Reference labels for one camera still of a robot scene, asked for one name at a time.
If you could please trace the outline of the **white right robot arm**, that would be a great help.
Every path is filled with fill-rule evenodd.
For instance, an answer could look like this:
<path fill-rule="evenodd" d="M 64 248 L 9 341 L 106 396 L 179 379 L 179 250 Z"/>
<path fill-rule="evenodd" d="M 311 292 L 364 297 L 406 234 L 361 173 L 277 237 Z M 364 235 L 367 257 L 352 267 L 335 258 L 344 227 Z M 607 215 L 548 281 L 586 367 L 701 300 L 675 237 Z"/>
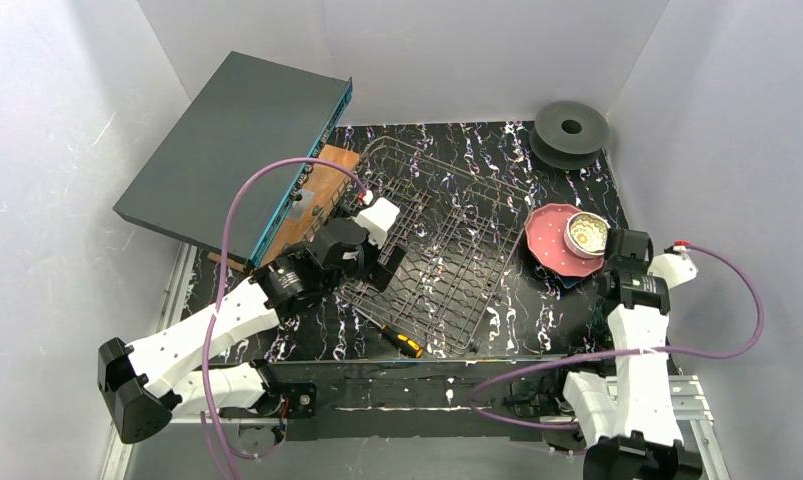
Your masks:
<path fill-rule="evenodd" d="M 697 268 L 685 248 L 654 255 L 647 233 L 612 229 L 598 295 L 614 348 L 616 393 L 598 374 L 567 374 L 563 395 L 586 442 L 586 479 L 698 479 L 701 457 L 686 449 L 663 352 L 672 288 Z"/>

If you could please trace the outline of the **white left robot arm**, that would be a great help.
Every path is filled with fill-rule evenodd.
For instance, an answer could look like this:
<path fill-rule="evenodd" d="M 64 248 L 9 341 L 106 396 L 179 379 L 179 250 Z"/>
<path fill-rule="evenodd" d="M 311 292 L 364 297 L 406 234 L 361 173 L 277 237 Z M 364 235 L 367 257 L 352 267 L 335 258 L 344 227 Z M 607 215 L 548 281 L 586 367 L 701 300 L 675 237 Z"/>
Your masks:
<path fill-rule="evenodd" d="M 151 336 L 104 342 L 97 385 L 125 444 L 160 432 L 175 417 L 206 409 L 211 395 L 226 408 L 254 409 L 282 390 L 256 363 L 212 369 L 212 356 L 281 321 L 308 312 L 348 281 L 384 291 L 406 252 L 380 255 L 399 211 L 385 201 L 353 217 L 334 218 L 312 240 L 289 246 L 220 303 Z"/>

